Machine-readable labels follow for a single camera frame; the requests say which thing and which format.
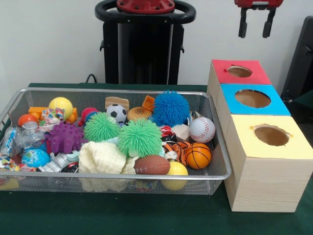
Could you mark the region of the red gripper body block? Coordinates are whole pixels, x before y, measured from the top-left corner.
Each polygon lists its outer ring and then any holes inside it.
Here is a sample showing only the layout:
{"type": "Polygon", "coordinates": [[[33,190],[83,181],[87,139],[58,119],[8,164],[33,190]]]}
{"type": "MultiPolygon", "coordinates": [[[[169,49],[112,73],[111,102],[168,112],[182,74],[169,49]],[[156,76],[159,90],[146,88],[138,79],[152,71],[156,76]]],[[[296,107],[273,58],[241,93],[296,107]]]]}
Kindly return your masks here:
{"type": "Polygon", "coordinates": [[[237,6],[280,6],[283,0],[235,0],[234,3],[237,6]]]}

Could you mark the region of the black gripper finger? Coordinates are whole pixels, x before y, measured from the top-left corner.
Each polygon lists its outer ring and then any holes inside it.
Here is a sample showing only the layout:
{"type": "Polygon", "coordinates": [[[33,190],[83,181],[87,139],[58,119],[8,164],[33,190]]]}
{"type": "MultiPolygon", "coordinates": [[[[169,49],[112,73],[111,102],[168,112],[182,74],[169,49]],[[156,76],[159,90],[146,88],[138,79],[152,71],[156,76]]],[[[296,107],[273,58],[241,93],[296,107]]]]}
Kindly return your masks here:
{"type": "Polygon", "coordinates": [[[247,29],[247,22],[246,22],[246,12],[249,8],[241,8],[241,18],[240,18],[240,26],[238,36],[240,38],[246,37],[246,29],[247,29]]]}
{"type": "Polygon", "coordinates": [[[276,8],[268,8],[268,10],[269,10],[268,18],[265,21],[263,34],[262,34],[263,38],[268,38],[270,36],[273,19],[276,13],[276,8]]]}

